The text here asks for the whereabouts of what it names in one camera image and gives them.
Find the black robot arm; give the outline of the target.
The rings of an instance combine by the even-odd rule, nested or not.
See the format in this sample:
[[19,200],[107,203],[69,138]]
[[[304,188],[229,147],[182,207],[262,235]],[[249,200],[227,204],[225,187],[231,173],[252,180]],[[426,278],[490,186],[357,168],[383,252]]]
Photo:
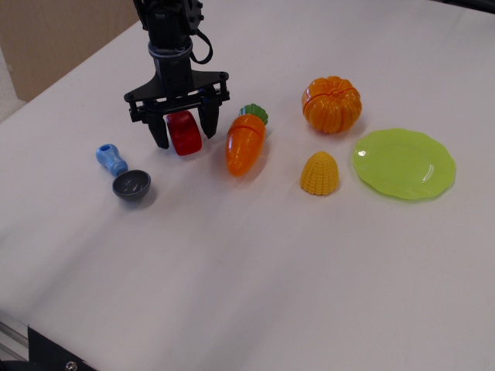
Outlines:
[[[209,39],[199,30],[204,19],[200,1],[135,1],[135,8],[148,32],[148,53],[155,66],[154,77],[126,93],[134,122],[148,125],[155,143],[169,147],[165,116],[196,108],[200,127],[207,138],[217,132],[219,109],[230,99],[226,72],[195,71],[191,63],[206,64],[213,56]],[[192,37],[208,46],[204,60],[193,54]]]

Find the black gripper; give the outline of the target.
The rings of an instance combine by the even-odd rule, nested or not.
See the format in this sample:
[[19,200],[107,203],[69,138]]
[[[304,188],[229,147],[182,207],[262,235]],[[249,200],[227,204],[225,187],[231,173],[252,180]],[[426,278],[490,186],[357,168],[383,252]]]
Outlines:
[[155,65],[154,77],[124,95],[131,120],[147,122],[157,146],[168,149],[163,116],[198,108],[203,133],[212,138],[217,133],[219,106],[230,99],[228,73],[193,70],[192,46],[181,49],[150,46],[148,52]]

